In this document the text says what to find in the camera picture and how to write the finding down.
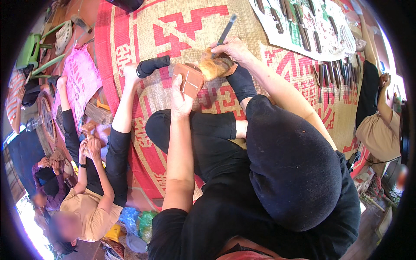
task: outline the person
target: person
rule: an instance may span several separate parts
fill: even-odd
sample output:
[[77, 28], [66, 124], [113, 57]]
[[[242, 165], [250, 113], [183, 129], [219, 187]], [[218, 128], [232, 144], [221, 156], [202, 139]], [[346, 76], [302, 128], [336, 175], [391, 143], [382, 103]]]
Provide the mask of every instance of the person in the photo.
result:
[[[57, 88], [61, 98], [65, 129], [65, 144], [72, 159], [79, 165], [78, 183], [61, 204], [60, 212], [49, 221], [49, 231], [59, 243], [63, 254], [74, 252], [77, 240], [97, 241], [118, 221], [127, 201], [127, 155], [131, 141], [131, 114], [134, 93], [141, 80], [136, 75], [137, 64], [124, 68], [126, 83], [120, 105], [114, 116], [106, 156], [106, 168], [101, 160], [99, 139], [79, 141], [66, 83], [61, 76]], [[84, 155], [88, 149], [89, 157]]]
[[386, 103], [391, 76], [380, 75], [374, 36], [367, 30], [363, 12], [355, 0], [351, 4], [361, 20], [364, 54], [363, 79], [355, 118], [355, 136], [380, 161], [400, 157], [400, 116]]
[[[240, 39], [211, 47], [239, 63], [227, 80], [247, 121], [191, 111], [182, 77], [172, 79], [171, 109], [146, 123], [167, 153], [149, 259], [339, 259], [360, 220], [344, 154], [308, 101]], [[277, 105], [257, 95], [250, 73]], [[246, 138], [247, 150], [235, 138]], [[205, 185], [193, 204], [194, 173]]]
[[69, 192], [69, 187], [64, 182], [64, 173], [59, 168], [59, 162], [49, 161], [47, 157], [43, 157], [33, 165], [32, 177], [36, 187], [36, 193], [31, 198], [34, 205], [44, 207], [48, 211], [59, 210]]
[[41, 91], [54, 94], [52, 82], [54, 77], [48, 79], [48, 84], [37, 85], [29, 81], [26, 83], [26, 76], [23, 72], [14, 67], [9, 81], [9, 89], [5, 101], [7, 118], [13, 131], [20, 133], [20, 115], [25, 107], [32, 106]]

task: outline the wooden wheel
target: wooden wheel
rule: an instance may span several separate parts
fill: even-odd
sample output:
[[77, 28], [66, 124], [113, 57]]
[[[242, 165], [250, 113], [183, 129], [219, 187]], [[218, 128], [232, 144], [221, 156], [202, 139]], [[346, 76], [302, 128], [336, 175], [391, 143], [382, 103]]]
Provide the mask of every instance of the wooden wheel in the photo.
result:
[[45, 95], [39, 98], [40, 98], [38, 99], [39, 114], [43, 116], [42, 128], [43, 128], [43, 131], [48, 136], [49, 141], [54, 144], [57, 141], [55, 120], [51, 118], [51, 120], [47, 121], [47, 113], [51, 111], [49, 102]]

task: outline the tiled floor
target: tiled floor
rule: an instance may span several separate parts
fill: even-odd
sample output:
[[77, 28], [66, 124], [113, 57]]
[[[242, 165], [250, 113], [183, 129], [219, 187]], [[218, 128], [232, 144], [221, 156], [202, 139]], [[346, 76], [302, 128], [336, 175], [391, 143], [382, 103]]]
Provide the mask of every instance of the tiled floor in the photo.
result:
[[[86, 33], [81, 27], [77, 25], [73, 25], [72, 27], [72, 38], [68, 45], [65, 48], [65, 57], [60, 61], [59, 63], [55, 64], [54, 66], [51, 66], [49, 71], [47, 73], [51, 73], [52, 75], [61, 75], [63, 68], [64, 68], [64, 61], [68, 55], [70, 55], [72, 48], [75, 44], [83, 45], [89, 40], [94, 38], [94, 27], [95, 27], [95, 21], [97, 19], [97, 13], [98, 13], [98, 6], [99, 6], [100, 0], [71, 0], [68, 3], [67, 10], [65, 13], [65, 19], [64, 20], [70, 20], [71, 15], [78, 14], [81, 16], [84, 21], [91, 26], [93, 31], [88, 34]], [[90, 53], [92, 59], [94, 60], [95, 64], [97, 65], [97, 58], [95, 57], [94, 53], [94, 42], [88, 43], [87, 50]], [[51, 53], [51, 59], [53, 59], [55, 56], [55, 48], [50, 50]], [[49, 102], [50, 104], [53, 104], [53, 98], [49, 96]], [[99, 137], [103, 144], [106, 144], [106, 136], [102, 135], [108, 135], [109, 131], [107, 127], [105, 126], [97, 126], [98, 134], [97, 137]], [[54, 147], [60, 147], [61, 149], [65, 150], [68, 157], [70, 157], [68, 151], [65, 148], [65, 142], [63, 139], [63, 136], [60, 134], [59, 129], [57, 127], [57, 142], [56, 144], [51, 144], [52, 149]], [[129, 170], [127, 172], [127, 180], [128, 180], [128, 195], [127, 195], [127, 204], [128, 207], [134, 207], [138, 210], [145, 211], [145, 210], [156, 210], [149, 198], [146, 196], [146, 194], [143, 192], [143, 189], [140, 187], [139, 182], [136, 180], [136, 178], [133, 175], [133, 172]]]

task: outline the woven mat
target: woven mat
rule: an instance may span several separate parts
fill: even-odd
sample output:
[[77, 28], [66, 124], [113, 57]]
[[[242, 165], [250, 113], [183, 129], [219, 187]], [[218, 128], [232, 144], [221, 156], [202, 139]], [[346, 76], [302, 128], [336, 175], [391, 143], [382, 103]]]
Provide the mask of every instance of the woven mat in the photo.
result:
[[[150, 0], [135, 12], [126, 14], [102, 0], [95, 27], [95, 50], [103, 88], [114, 115], [124, 87], [123, 67], [129, 63], [170, 55], [172, 64], [155, 71], [141, 82], [133, 108], [133, 146], [129, 162], [147, 196], [160, 198], [166, 188], [166, 154], [157, 148], [145, 133], [146, 121], [160, 109], [170, 108], [171, 76], [175, 63], [198, 61], [202, 51], [218, 40], [231, 14], [238, 15], [229, 35], [237, 35], [260, 60], [303, 94], [320, 115], [338, 149], [347, 158], [358, 142], [354, 139], [354, 120], [358, 96], [343, 94], [339, 100], [330, 89], [323, 103], [318, 103], [318, 88], [308, 57], [269, 46], [261, 24], [248, 1], [241, 0]], [[265, 90], [255, 81], [259, 94]], [[203, 113], [233, 111], [236, 119], [245, 119], [235, 94], [225, 78], [207, 82], [194, 103], [194, 110]], [[202, 182], [196, 180], [196, 186]], [[200, 196], [196, 189], [194, 199]]]

